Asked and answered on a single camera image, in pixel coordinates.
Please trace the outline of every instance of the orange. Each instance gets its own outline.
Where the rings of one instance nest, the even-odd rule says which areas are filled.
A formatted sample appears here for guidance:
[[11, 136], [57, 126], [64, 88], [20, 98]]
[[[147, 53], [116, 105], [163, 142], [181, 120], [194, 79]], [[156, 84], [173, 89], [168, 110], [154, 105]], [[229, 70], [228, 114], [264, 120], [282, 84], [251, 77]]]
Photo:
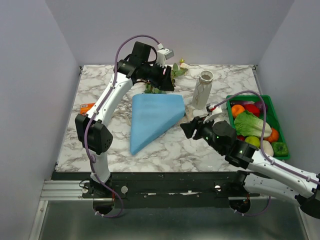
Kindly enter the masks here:
[[245, 108], [239, 104], [237, 105], [234, 105], [232, 108], [231, 108], [231, 112], [232, 112], [232, 116], [234, 118], [236, 118], [240, 113], [243, 113], [245, 111]]

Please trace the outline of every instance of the onion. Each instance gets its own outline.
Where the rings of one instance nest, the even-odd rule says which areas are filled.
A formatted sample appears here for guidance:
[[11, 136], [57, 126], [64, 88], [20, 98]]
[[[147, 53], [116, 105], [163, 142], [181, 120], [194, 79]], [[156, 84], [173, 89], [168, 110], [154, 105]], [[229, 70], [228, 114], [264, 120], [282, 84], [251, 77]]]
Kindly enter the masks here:
[[[263, 102], [262, 101], [257, 101], [254, 103], [254, 105], [260, 110], [260, 112], [262, 113], [264, 111], [264, 106], [263, 106]], [[268, 112], [268, 105], [265, 103], [265, 111]]]
[[241, 106], [244, 106], [244, 105], [247, 105], [247, 104], [255, 104], [254, 101], [230, 101], [230, 106], [233, 107], [234, 105], [241, 105]]

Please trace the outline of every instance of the green bell pepper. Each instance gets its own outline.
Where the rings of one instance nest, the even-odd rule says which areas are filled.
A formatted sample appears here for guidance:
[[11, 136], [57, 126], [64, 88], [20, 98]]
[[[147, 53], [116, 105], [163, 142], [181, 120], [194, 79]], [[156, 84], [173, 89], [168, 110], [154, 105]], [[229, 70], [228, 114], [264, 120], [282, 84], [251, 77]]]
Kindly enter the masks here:
[[272, 142], [271, 143], [273, 152], [274, 152], [274, 157], [286, 157], [289, 154], [289, 150], [287, 147], [287, 144], [284, 142]]

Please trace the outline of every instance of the orange box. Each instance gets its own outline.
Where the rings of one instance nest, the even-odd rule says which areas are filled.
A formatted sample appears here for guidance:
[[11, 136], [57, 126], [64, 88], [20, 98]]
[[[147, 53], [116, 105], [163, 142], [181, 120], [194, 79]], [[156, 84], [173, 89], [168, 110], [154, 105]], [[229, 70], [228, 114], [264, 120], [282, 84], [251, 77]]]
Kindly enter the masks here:
[[86, 113], [95, 105], [95, 103], [86, 103], [80, 105], [80, 114], [86, 115]]

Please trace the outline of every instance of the white wall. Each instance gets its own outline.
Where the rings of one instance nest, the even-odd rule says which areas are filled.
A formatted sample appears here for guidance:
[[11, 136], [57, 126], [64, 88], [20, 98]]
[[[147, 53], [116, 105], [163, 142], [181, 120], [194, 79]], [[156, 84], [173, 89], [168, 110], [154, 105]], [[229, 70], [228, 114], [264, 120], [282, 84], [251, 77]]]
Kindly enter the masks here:
[[43, 0], [0, 3], [0, 239], [29, 238], [79, 67]]
[[[320, 173], [319, 13], [319, 0], [295, 0], [257, 69], [262, 92], [275, 105], [289, 163], [315, 173]], [[314, 221], [317, 237], [319, 224]]]
[[175, 61], [257, 64], [293, 1], [46, 0], [81, 64], [113, 63], [119, 45], [137, 34], [174, 49]]

